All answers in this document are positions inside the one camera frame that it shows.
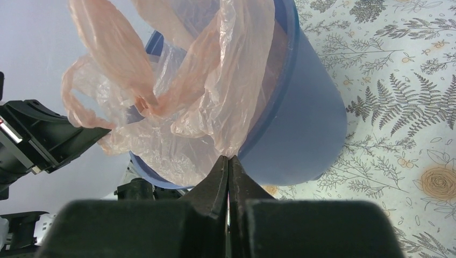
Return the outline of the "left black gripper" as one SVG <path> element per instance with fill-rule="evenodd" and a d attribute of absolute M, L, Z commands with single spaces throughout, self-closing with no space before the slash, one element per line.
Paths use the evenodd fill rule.
<path fill-rule="evenodd" d="M 27 173 L 52 173 L 107 135 L 106 128 L 73 126 L 37 100 L 1 106 L 1 194 Z"/>

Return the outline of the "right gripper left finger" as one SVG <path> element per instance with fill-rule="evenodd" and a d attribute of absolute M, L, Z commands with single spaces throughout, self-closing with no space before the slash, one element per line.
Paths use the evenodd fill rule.
<path fill-rule="evenodd" d="M 177 200 L 78 200 L 37 257 L 225 257 L 227 157 Z"/>

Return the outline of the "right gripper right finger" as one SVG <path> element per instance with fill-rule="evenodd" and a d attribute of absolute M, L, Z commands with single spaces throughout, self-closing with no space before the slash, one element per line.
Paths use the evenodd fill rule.
<path fill-rule="evenodd" d="M 232 257 L 402 257 L 374 203 L 277 200 L 228 161 Z"/>

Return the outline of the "blue plastic trash bin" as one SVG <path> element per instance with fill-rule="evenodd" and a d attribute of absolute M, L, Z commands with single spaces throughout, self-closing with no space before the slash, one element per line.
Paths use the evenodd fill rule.
<path fill-rule="evenodd" d="M 315 180 L 339 155 L 347 117 L 295 3 L 220 1 L 214 10 L 216 68 L 187 110 L 139 122 L 143 143 L 130 151 L 139 175 L 186 189 L 224 155 L 261 185 Z"/>

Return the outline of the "pink plastic trash bag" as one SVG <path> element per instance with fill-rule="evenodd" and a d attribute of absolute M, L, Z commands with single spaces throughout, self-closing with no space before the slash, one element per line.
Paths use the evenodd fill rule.
<path fill-rule="evenodd" d="M 287 48 L 274 1 L 133 1 L 164 45 L 157 61 L 110 1 L 69 1 L 87 49 L 62 77 L 76 127 L 109 130 L 110 155 L 132 152 L 193 187 L 237 155 L 281 73 Z"/>

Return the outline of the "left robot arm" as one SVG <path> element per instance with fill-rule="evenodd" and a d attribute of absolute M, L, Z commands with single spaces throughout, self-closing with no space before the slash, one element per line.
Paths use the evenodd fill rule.
<path fill-rule="evenodd" d="M 1 200 L 9 187 L 33 173 L 48 174 L 70 164 L 110 132 L 106 128 L 74 127 L 37 100 L 9 101 L 1 105 Z M 1 257 L 32 256 L 37 250 L 35 225 L 43 212 L 2 215 L 8 229 Z"/>

